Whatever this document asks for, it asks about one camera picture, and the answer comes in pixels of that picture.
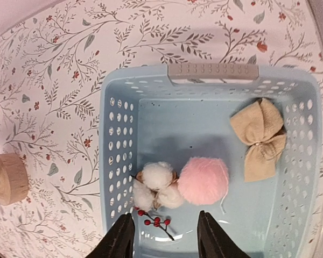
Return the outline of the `small green christmas tree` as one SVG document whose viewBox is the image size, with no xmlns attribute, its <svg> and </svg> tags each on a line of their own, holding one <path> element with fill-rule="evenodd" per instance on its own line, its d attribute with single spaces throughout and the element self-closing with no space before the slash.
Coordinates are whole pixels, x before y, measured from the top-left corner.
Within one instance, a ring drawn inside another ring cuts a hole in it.
<svg viewBox="0 0 323 258">
<path fill-rule="evenodd" d="M 27 171 L 20 157 L 15 153 L 0 154 L 0 204 L 20 202 L 28 191 Z"/>
</svg>

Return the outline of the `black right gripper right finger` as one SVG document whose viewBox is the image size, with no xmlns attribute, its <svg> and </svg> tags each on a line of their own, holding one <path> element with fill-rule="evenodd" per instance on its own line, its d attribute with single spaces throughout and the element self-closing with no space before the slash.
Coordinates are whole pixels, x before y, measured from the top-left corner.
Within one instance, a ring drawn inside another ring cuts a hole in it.
<svg viewBox="0 0 323 258">
<path fill-rule="evenodd" d="M 198 217 L 199 258 L 249 258 L 209 212 L 200 211 Z"/>
</svg>

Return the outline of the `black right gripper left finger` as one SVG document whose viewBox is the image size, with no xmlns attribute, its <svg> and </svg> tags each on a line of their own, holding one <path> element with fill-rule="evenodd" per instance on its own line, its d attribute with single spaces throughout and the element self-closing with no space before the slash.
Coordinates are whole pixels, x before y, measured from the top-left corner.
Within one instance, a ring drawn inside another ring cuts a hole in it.
<svg viewBox="0 0 323 258">
<path fill-rule="evenodd" d="M 86 258 L 132 258 L 135 224 L 131 213 L 121 215 Z"/>
</svg>

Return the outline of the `light blue plastic basket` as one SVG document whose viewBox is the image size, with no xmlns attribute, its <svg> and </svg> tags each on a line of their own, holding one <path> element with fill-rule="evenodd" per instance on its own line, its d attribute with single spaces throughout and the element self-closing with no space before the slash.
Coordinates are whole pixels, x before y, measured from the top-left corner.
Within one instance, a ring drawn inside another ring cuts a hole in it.
<svg viewBox="0 0 323 258">
<path fill-rule="evenodd" d="M 322 112 L 305 71 L 120 69 L 101 86 L 102 228 L 126 257 L 313 257 Z"/>
</svg>

